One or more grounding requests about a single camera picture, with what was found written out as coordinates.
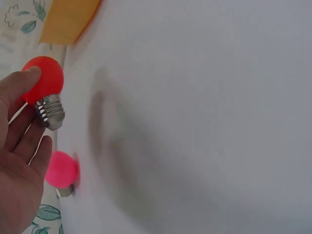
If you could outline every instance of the metal screw base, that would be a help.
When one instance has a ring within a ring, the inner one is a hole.
[[[55,188],[55,189],[56,189],[57,195],[59,197],[67,197],[67,196],[70,196],[71,194],[73,194],[73,192],[74,192],[74,186],[73,185],[71,185],[65,189],[57,189],[57,188]]]
[[[59,94],[45,96],[38,100],[35,109],[46,128],[54,131],[62,126],[65,112]]]

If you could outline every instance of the orange paper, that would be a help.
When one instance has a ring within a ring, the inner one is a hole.
[[[101,0],[53,0],[39,42],[74,44],[95,15]]]

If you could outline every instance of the patterned cloth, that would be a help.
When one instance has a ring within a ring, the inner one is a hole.
[[[63,64],[65,47],[38,40],[51,0],[4,0],[0,8],[0,79],[19,71],[30,59],[47,55]],[[44,184],[40,209],[24,234],[62,234],[59,200],[55,189]]]

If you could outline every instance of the light bulb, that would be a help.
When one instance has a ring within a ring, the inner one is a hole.
[[[56,188],[58,196],[66,197],[73,193],[77,178],[77,163],[66,153],[52,153],[45,180]]]
[[[32,90],[22,97],[34,105],[38,116],[48,129],[56,130],[62,126],[65,118],[59,97],[64,85],[62,67],[53,58],[40,56],[26,63],[22,71],[27,71],[32,66],[41,69],[41,77]]]

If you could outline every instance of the white table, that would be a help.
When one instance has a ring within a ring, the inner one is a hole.
[[[105,0],[66,56],[65,233],[311,233],[311,61],[311,1]]]

